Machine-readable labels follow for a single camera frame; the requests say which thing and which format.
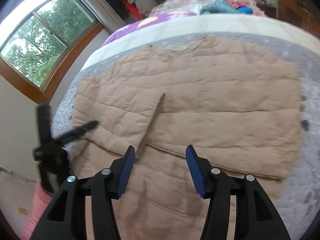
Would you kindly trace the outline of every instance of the window sill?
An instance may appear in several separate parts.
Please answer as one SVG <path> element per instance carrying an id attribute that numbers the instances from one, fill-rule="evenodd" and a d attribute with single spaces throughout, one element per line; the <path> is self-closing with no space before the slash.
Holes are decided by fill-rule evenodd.
<path id="1" fill-rule="evenodd" d="M 103 29 L 104 26 L 100 22 L 96 21 L 92 23 L 87 30 L 84 31 L 84 34 L 74 41 L 72 46 L 61 55 L 55 65 L 50 69 L 40 87 L 37 87 L 11 67 L 2 56 L 0 57 L 0 75 L 22 94 L 37 104 L 49 103 L 73 62 L 90 41 L 92 41 Z"/>

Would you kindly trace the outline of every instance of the metal bolt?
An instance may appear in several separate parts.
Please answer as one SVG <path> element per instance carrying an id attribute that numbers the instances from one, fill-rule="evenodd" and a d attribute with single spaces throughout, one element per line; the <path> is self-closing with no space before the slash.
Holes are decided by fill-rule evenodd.
<path id="1" fill-rule="evenodd" d="M 110 170 L 110 169 L 103 169 L 103 170 L 101 171 L 101 173 L 102 173 L 103 175 L 109 175 L 109 174 L 111 173 L 111 170 Z"/>
<path id="2" fill-rule="evenodd" d="M 252 176 L 252 175 L 247 175 L 247 176 L 245 176 L 245 178 L 246 178 L 248 181 L 254 181 L 254 176 Z"/>
<path id="3" fill-rule="evenodd" d="M 76 180 L 76 176 L 69 176 L 68 178 L 67 178 L 67 181 L 68 182 L 74 182 Z"/>
<path id="4" fill-rule="evenodd" d="M 211 170 L 211 173 L 217 175 L 217 174 L 220 173 L 220 170 L 219 170 L 218 168 L 213 168 L 213 169 Z"/>

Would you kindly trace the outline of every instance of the sky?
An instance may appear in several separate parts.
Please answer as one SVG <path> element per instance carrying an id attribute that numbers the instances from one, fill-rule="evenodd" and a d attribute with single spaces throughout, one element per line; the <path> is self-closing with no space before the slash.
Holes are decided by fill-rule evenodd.
<path id="1" fill-rule="evenodd" d="M 18 5 L 17 8 L 15 8 L 0 24 L 0 46 L 4 43 L 5 39 L 10 35 L 19 22 L 45 1 L 46 0 L 24 0 L 20 5 Z M 49 2 L 46 7 L 52 7 L 52 5 L 52 2 Z"/>

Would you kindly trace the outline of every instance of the blue object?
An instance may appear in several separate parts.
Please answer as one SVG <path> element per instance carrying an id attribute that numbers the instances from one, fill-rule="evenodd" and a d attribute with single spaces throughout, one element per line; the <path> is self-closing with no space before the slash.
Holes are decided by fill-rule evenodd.
<path id="1" fill-rule="evenodd" d="M 200 14 L 209 13 L 240 13 L 236 9 L 227 4 L 225 0 L 216 0 L 214 3 L 203 6 Z"/>
<path id="2" fill-rule="evenodd" d="M 245 6 L 240 6 L 237 9 L 237 11 L 245 14 L 253 14 L 253 10 L 250 7 L 245 7 Z"/>
<path id="3" fill-rule="evenodd" d="M 204 177 L 200 171 L 196 157 L 189 146 L 186 149 L 186 159 L 196 192 L 203 198 L 205 194 Z"/>
<path id="4" fill-rule="evenodd" d="M 122 167 L 122 170 L 118 178 L 118 190 L 116 194 L 118 195 L 119 198 L 121 198 L 122 194 L 127 189 L 130 174 L 134 165 L 134 157 L 135 157 L 134 148 L 131 147 L 128 157 L 124 162 L 124 165 Z"/>

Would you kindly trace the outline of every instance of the green foliage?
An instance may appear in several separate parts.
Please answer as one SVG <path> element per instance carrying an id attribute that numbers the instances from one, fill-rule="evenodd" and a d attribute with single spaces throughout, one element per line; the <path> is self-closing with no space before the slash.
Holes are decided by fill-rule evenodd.
<path id="1" fill-rule="evenodd" d="M 67 43 L 71 43 L 92 22 L 74 0 L 53 0 L 50 10 L 38 14 Z M 65 46 L 35 17 L 31 17 L 8 42 L 7 61 L 38 87 Z"/>

